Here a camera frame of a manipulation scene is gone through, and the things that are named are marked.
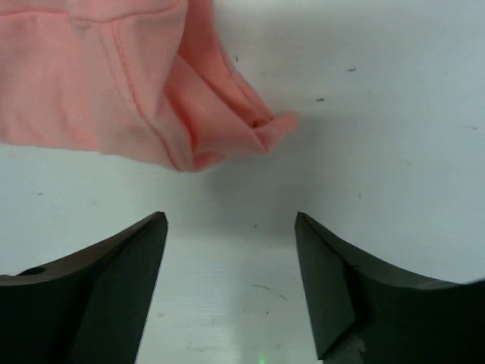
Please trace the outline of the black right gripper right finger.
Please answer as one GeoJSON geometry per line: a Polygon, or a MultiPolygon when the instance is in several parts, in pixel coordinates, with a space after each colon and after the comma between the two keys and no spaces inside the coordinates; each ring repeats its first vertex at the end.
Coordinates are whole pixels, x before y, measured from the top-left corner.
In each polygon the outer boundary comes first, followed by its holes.
{"type": "Polygon", "coordinates": [[[305,213],[295,223],[314,345],[325,363],[482,363],[484,282],[399,268],[305,213]]]}

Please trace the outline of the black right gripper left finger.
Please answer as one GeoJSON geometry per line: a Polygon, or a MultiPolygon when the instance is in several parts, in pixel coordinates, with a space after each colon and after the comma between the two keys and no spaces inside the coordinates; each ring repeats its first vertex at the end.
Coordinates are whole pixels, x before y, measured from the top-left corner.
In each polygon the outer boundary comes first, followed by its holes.
{"type": "Polygon", "coordinates": [[[155,212],[69,256],[1,276],[3,363],[134,363],[167,238],[155,212]]]}

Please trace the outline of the light pink t shirt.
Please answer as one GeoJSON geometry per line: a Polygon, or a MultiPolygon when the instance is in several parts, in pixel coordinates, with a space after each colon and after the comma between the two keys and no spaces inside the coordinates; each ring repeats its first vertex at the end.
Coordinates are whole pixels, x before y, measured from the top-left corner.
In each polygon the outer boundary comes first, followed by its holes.
{"type": "Polygon", "coordinates": [[[295,127],[234,68],[210,1],[1,3],[3,143],[197,172],[295,127]]]}

